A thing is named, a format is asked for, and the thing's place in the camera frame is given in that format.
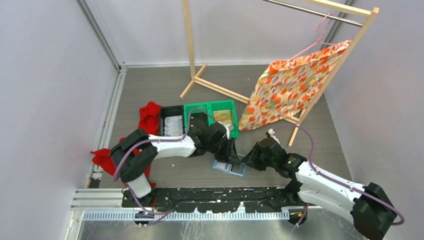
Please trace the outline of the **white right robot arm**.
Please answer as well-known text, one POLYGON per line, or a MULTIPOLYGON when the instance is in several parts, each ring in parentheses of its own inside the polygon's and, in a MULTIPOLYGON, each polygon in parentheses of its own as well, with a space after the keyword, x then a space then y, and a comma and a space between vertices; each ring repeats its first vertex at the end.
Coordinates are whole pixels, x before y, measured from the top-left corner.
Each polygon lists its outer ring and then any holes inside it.
POLYGON ((339 177, 304 156, 287 153, 272 137, 257 142, 241 162, 259 171, 273 168, 290 179, 285 187, 288 203, 320 206, 352 223, 369 240, 382 240, 398 216, 378 184, 363 185, 339 177))

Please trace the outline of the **blue card holder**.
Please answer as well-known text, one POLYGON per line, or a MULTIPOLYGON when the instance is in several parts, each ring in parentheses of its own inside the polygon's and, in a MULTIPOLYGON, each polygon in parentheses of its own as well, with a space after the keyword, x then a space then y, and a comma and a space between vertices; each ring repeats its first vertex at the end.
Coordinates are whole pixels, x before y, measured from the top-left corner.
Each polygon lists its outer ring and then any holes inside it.
POLYGON ((240 177, 240 178, 245 178, 250 169, 248 166, 244 165, 243 163, 240 163, 240 164, 223 163, 223 162, 218 162, 216 159, 212 161, 210 168, 212 170, 216 170, 216 171, 219 171, 228 175, 240 177))

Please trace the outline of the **white silver credit card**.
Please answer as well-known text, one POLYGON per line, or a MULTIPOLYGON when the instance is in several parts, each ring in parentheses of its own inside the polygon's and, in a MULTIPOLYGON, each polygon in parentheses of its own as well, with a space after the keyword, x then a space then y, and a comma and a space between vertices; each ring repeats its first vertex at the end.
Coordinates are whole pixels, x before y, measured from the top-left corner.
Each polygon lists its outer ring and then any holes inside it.
POLYGON ((219 162, 219 161, 216 160, 214 162, 213 168, 220 170, 220 171, 227 172, 231 168, 231 166, 232 165, 229 164, 229 163, 219 162))

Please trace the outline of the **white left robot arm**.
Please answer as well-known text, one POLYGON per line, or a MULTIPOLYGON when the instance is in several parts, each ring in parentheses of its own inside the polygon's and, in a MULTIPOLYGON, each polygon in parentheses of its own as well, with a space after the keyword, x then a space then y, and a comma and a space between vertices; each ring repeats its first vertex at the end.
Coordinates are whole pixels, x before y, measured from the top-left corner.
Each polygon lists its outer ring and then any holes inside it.
POLYGON ((120 179, 134 193, 135 202, 148 207, 154 197, 145 170, 154 160, 192 158, 205 153, 213 154, 221 163, 240 164, 235 139, 220 122, 182 136, 156 136, 137 129, 115 145, 109 155, 116 167, 113 179, 120 179))

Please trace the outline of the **dark credit card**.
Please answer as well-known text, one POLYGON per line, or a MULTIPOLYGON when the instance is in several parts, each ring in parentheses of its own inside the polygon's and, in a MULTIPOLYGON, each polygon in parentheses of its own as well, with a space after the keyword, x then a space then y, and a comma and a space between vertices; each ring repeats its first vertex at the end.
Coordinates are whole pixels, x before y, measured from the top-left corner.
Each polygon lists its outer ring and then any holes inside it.
POLYGON ((243 164, 233 164, 230 173, 236 176, 244 176, 245 166, 243 164))

